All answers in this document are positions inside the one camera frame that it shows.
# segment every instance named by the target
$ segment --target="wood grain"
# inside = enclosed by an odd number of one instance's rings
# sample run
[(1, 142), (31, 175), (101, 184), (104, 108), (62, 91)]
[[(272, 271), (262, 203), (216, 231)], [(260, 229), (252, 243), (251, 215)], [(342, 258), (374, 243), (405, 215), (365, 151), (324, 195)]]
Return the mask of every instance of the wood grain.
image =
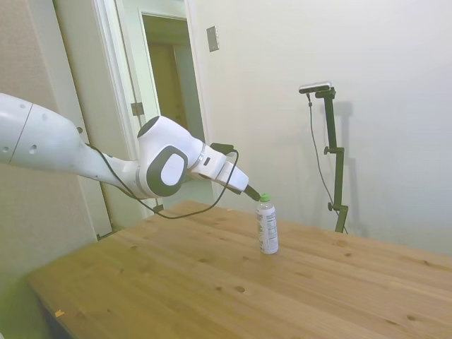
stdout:
[(291, 222), (278, 234), (267, 256), (253, 215), (153, 217), (29, 281), (83, 339), (452, 338), (450, 256)]

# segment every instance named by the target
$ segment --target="plastic bottle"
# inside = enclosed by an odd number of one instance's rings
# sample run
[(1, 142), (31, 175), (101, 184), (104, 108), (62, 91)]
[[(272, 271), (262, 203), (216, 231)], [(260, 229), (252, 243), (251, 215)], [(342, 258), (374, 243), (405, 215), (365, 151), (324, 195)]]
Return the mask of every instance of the plastic bottle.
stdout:
[(278, 251), (278, 231), (276, 229), (276, 209), (268, 194), (262, 194), (256, 207), (258, 235), (261, 251), (273, 254)]

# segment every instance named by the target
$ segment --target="green bottle cap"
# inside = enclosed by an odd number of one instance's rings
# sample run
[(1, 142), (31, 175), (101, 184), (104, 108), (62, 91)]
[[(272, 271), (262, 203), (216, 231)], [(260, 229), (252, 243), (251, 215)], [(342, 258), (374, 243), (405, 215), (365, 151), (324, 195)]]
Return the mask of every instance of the green bottle cap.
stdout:
[(270, 201), (270, 194), (267, 194), (267, 193), (261, 194), (261, 199), (259, 201), (262, 203), (266, 203), (267, 201)]

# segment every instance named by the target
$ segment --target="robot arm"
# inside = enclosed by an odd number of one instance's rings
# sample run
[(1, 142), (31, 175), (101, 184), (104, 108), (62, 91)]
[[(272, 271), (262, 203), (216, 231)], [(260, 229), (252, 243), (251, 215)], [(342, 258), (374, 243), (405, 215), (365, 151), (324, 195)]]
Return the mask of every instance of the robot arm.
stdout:
[[(148, 121), (138, 133), (140, 160), (125, 161), (101, 156), (80, 139), (77, 128), (61, 115), (30, 102), (0, 93), (0, 163), (37, 170), (70, 172), (126, 187), (137, 198), (175, 194), (185, 175), (209, 179), (223, 186), (233, 169), (227, 155), (218, 152), (165, 117)], [(235, 167), (227, 185), (254, 200), (259, 194), (249, 179)]]

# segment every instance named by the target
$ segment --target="doorway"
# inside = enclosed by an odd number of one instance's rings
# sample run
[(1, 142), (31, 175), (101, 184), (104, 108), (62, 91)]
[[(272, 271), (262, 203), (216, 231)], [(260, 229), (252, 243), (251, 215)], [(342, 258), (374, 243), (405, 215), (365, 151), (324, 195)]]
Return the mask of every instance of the doorway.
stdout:
[[(160, 114), (205, 142), (186, 20), (143, 15), (143, 26)], [(186, 200), (212, 203), (212, 184), (187, 177), (179, 192), (163, 198), (163, 206)]]

